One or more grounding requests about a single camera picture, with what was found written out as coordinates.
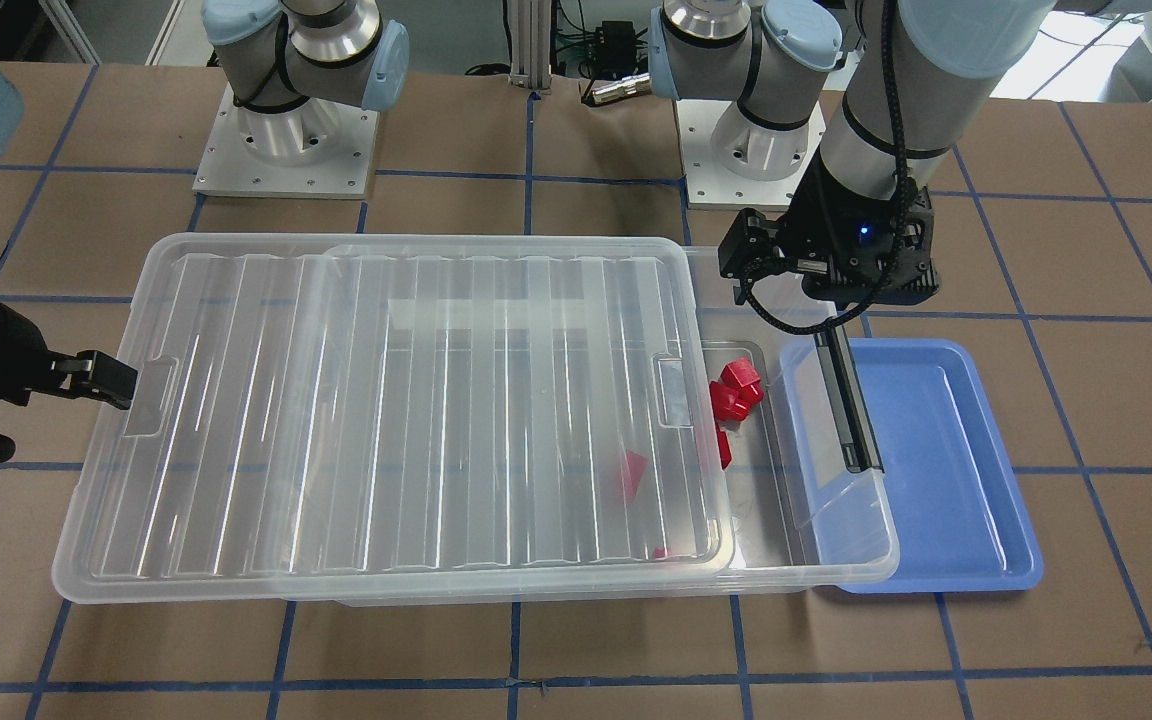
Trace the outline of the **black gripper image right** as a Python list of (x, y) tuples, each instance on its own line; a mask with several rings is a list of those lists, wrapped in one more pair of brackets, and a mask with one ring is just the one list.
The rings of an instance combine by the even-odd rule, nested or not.
[(923, 304), (940, 291), (932, 197), (925, 188), (911, 196), (900, 233), (896, 209), (895, 194), (869, 199), (823, 165), (810, 165), (783, 215), (740, 211), (719, 243), (719, 273), (736, 281), (736, 305), (758, 305), (755, 282), (783, 273), (803, 276), (810, 300), (861, 304), (872, 296), (879, 305)]

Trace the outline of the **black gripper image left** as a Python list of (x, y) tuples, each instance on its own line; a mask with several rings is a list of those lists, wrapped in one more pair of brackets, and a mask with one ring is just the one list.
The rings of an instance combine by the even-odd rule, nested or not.
[[(100, 350), (50, 354), (37, 325), (0, 302), (0, 402), (26, 406), (47, 376), (52, 396), (88, 397), (123, 411), (131, 409), (138, 381), (136, 369)], [(15, 450), (14, 439), (0, 434), (0, 462)]]

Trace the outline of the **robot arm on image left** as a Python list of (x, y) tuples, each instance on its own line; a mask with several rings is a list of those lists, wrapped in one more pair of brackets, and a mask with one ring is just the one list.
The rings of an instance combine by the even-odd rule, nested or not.
[[(206, 1), (200, 20), (233, 108), (256, 120), (252, 143), (262, 159), (305, 160), (308, 141), (328, 132), (321, 104), (392, 109), (404, 88), (410, 37), (372, 1)], [(0, 71), (0, 156), (23, 114), (23, 97)], [(52, 350), (32, 320), (0, 301), (0, 402), (90, 397), (127, 410), (137, 382), (137, 370), (108, 354)], [(15, 450), (0, 434), (0, 462)]]

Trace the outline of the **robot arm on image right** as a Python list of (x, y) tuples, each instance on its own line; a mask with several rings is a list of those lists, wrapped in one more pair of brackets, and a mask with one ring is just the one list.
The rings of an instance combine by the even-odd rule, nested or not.
[[(812, 300), (911, 306), (941, 288), (929, 181), (1051, 1), (849, 1), (863, 58), (785, 214), (741, 210), (719, 273), (753, 300), (794, 273)], [(841, 54), (838, 18), (814, 1), (664, 1), (649, 20), (652, 86), (670, 100), (730, 101), (765, 137), (806, 128)]]

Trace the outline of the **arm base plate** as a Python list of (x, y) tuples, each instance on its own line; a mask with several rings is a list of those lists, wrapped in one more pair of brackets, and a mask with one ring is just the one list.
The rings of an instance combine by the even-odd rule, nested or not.
[(378, 111), (319, 99), (282, 114), (238, 108), (225, 88), (192, 190), (232, 199), (365, 200)]
[(755, 126), (733, 101), (680, 100), (675, 114), (691, 209), (786, 209), (826, 131), (820, 104), (791, 131)]

